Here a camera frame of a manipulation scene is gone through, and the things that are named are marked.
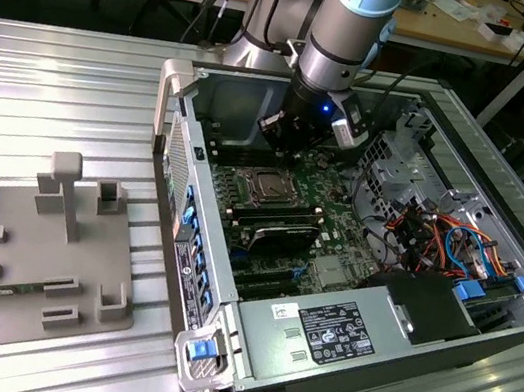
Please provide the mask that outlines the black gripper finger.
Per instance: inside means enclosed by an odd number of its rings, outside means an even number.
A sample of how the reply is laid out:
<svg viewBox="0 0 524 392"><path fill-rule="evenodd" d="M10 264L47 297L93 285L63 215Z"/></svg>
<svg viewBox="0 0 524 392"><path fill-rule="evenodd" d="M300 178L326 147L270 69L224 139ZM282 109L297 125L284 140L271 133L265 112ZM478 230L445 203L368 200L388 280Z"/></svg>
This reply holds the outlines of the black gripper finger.
<svg viewBox="0 0 524 392"><path fill-rule="evenodd" d="M281 110L276 114L261 117L260 132L275 154L292 156L299 150L301 131L299 119Z"/></svg>

